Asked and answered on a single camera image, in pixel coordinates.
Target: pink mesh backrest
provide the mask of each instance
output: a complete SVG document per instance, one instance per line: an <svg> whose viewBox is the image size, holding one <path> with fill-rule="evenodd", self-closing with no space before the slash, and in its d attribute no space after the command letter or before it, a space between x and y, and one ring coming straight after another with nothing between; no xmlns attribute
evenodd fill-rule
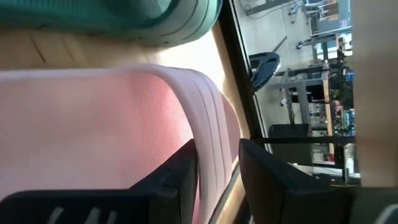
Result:
<svg viewBox="0 0 398 224"><path fill-rule="evenodd" d="M153 65L0 73L0 198L26 189L128 188L195 138L201 149L195 211L197 223L206 223L229 181L238 139L236 147L229 146L235 140L228 133L236 138L230 130L231 125L236 129L236 117L214 84L203 79L203 74ZM198 98L187 93L193 86L205 101L218 98L218 105L196 108ZM202 133L199 112L204 111L213 116L209 130L221 122L216 131L226 137ZM209 142L216 148L205 149ZM224 151L217 148L222 144ZM209 167L222 168L223 176L203 167L208 158L214 160Z"/></svg>

